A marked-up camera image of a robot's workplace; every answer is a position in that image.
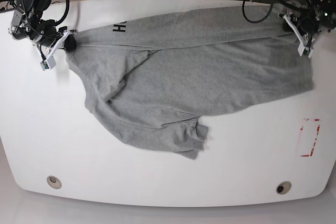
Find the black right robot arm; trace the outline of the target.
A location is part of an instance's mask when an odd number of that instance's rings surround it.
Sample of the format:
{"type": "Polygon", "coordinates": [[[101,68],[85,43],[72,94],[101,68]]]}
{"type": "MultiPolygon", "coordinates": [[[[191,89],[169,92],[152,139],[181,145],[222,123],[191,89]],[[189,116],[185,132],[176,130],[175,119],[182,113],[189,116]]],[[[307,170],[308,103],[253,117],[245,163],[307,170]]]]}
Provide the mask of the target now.
{"type": "Polygon", "coordinates": [[[43,20],[43,12],[52,0],[16,0],[16,9],[9,28],[15,40],[28,38],[39,46],[51,47],[60,41],[66,27],[56,29],[62,24],[70,10],[70,0],[66,0],[65,12],[59,20],[43,20]]]}

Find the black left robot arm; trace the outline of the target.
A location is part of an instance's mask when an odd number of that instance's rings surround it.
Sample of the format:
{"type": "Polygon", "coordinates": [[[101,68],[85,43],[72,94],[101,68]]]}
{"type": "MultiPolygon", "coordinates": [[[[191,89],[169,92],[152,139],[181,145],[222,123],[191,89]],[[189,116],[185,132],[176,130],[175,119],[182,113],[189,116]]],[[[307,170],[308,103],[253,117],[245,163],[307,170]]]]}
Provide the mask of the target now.
{"type": "MultiPolygon", "coordinates": [[[[273,4],[270,4],[269,11],[266,16],[260,20],[250,20],[245,14],[245,3],[247,0],[243,0],[242,13],[246,21],[252,24],[257,24],[265,21],[271,14],[273,4]]],[[[335,29],[335,0],[303,0],[305,1],[305,7],[297,7],[293,4],[285,2],[284,0],[275,0],[276,3],[283,5],[290,11],[288,15],[289,21],[286,26],[290,27],[293,24],[297,29],[299,37],[303,37],[306,42],[306,46],[312,45],[313,40],[323,32],[330,32],[335,29]]]]}

